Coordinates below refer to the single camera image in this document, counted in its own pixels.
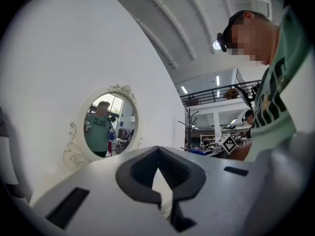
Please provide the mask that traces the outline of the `person's right forearm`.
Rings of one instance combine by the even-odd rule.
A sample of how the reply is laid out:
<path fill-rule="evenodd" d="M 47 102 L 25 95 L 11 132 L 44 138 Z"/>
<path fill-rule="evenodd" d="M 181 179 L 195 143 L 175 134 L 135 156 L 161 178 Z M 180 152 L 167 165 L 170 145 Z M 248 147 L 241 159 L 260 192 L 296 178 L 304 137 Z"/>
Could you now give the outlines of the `person's right forearm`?
<path fill-rule="evenodd" d="M 236 147 L 233 150 L 233 152 L 229 155 L 229 159 L 244 161 L 250 151 L 251 145 L 252 142 L 249 142 L 243 146 Z"/>

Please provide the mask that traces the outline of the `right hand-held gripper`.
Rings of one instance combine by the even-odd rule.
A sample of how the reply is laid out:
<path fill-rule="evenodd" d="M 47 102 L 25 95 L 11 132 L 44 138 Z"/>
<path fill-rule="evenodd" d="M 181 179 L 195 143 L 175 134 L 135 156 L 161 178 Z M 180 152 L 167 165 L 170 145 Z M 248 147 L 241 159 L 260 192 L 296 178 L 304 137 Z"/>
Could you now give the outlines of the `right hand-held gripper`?
<path fill-rule="evenodd" d="M 231 154 L 237 147 L 237 144 L 230 134 L 223 134 L 220 139 L 214 143 L 208 154 Z"/>

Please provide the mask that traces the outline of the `black coat rack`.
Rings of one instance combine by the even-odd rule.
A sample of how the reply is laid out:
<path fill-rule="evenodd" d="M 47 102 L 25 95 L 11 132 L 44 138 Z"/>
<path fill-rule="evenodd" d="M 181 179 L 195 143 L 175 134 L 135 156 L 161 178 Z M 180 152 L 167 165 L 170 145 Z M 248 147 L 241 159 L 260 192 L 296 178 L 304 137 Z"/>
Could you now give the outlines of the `black coat rack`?
<path fill-rule="evenodd" d="M 193 131 L 193 126 L 195 126 L 196 121 L 197 121 L 197 117 L 194 118 L 194 116 L 197 113 L 199 113 L 199 111 L 191 113 L 190 107 L 185 108 L 185 116 L 188 118 L 188 124 L 186 124 L 185 122 L 178 121 L 178 123 L 181 123 L 181 124 L 183 124 L 185 126 L 185 130 L 188 132 L 188 138 L 186 138 L 187 145 L 182 147 L 182 149 L 185 150 L 185 151 L 190 151 L 191 150 L 191 132 Z"/>

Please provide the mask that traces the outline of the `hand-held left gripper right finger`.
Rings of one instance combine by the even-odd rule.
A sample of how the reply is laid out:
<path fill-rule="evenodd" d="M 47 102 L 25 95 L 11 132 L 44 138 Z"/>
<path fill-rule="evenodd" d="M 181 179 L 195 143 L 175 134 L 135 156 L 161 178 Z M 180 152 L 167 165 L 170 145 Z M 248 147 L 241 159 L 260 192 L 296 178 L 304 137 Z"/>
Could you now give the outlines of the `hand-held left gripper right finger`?
<path fill-rule="evenodd" d="M 172 192 L 171 223 L 158 236 L 241 236 L 266 175 L 254 162 L 212 158 L 159 147 L 159 167 Z"/>

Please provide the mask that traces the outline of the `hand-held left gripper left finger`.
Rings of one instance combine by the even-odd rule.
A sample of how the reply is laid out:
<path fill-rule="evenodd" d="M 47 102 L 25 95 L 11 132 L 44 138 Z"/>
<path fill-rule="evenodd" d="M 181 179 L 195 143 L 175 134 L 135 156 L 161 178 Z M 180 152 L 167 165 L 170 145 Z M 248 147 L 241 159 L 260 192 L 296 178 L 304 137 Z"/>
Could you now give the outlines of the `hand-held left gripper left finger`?
<path fill-rule="evenodd" d="M 157 205 L 133 200 L 116 182 L 118 167 L 148 150 L 136 149 L 90 163 L 49 189 L 33 204 L 33 210 L 48 217 L 78 187 L 89 193 L 63 230 L 67 235 L 175 236 L 177 232 Z"/>

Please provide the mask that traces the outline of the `oval mirror carved white frame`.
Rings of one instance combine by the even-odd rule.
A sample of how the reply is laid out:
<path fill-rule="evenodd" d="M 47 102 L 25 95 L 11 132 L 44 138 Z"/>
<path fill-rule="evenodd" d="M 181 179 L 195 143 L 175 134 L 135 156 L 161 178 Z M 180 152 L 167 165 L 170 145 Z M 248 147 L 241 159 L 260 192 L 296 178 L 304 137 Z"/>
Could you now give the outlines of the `oval mirror carved white frame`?
<path fill-rule="evenodd" d="M 137 101 L 129 85 L 107 86 L 90 96 L 70 127 L 63 162 L 75 169 L 140 148 L 143 139 Z"/>

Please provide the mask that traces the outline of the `green printed t-shirt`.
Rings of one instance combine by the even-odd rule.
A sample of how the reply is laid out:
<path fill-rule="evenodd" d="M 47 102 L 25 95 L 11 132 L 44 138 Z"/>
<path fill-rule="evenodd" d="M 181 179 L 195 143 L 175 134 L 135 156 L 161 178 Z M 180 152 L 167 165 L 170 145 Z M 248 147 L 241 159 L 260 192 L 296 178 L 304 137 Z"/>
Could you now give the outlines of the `green printed t-shirt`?
<path fill-rule="evenodd" d="M 315 47 L 290 7 L 285 8 L 280 43 L 263 74 L 254 103 L 247 162 L 297 131 L 315 131 Z"/>

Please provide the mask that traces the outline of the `black chest-mounted tablet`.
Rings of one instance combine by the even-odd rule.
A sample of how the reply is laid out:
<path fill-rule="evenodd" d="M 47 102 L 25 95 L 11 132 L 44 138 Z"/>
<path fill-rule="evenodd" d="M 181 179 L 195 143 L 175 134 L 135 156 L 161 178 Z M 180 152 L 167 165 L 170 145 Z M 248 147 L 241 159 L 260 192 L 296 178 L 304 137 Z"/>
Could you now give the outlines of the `black chest-mounted tablet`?
<path fill-rule="evenodd" d="M 236 82 L 234 87 L 245 104 L 252 110 L 252 102 L 254 101 L 252 88 L 245 82 L 245 79 L 239 69 L 237 69 L 236 72 Z"/>

